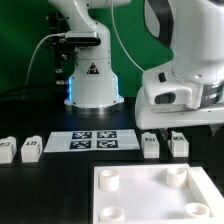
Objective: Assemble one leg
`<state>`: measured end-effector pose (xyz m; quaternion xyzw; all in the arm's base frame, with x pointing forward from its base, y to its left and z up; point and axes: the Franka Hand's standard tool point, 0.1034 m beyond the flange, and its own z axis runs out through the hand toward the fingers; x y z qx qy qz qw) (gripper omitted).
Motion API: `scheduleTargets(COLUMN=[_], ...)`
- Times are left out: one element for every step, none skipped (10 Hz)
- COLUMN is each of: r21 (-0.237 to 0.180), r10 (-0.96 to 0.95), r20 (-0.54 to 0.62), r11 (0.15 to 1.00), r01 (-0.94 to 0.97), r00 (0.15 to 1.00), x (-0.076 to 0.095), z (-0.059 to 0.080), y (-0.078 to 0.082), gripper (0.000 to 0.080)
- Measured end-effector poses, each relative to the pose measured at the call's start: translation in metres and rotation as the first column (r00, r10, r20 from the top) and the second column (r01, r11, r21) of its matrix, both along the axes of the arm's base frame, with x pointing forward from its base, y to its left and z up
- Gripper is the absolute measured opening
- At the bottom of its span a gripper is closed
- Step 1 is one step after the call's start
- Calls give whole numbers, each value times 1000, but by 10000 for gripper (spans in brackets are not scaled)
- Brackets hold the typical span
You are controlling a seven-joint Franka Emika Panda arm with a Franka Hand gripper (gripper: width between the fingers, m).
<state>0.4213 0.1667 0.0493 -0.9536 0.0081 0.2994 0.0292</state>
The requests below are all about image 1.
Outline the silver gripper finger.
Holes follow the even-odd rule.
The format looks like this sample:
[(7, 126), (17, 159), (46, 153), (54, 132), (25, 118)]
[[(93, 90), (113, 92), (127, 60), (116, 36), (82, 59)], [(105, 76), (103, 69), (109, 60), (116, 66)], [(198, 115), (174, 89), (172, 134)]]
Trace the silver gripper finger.
[(168, 129), (160, 129), (160, 133), (161, 133), (162, 139), (165, 142), (169, 142), (170, 141), (170, 139), (171, 139), (171, 131), (170, 130), (168, 130)]
[(221, 124), (212, 124), (210, 125), (211, 136), (214, 137), (215, 134), (221, 129)]

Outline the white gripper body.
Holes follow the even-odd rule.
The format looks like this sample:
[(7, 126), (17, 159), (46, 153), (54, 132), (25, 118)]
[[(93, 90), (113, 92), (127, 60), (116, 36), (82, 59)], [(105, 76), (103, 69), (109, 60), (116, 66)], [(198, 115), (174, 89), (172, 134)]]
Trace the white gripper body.
[(224, 101), (198, 110), (162, 111), (147, 103), (140, 89), (135, 103), (136, 126), (141, 130), (224, 124)]

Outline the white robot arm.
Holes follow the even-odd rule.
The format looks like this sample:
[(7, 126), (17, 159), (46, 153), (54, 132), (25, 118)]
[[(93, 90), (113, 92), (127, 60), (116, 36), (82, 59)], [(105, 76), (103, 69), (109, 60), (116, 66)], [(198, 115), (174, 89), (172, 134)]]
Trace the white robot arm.
[[(60, 39), (76, 53), (65, 103), (84, 114), (120, 104), (110, 32), (88, 11), (131, 0), (48, 1), (69, 25)], [(144, 23), (173, 59), (143, 72), (135, 104), (137, 127), (224, 124), (224, 0), (144, 0)]]

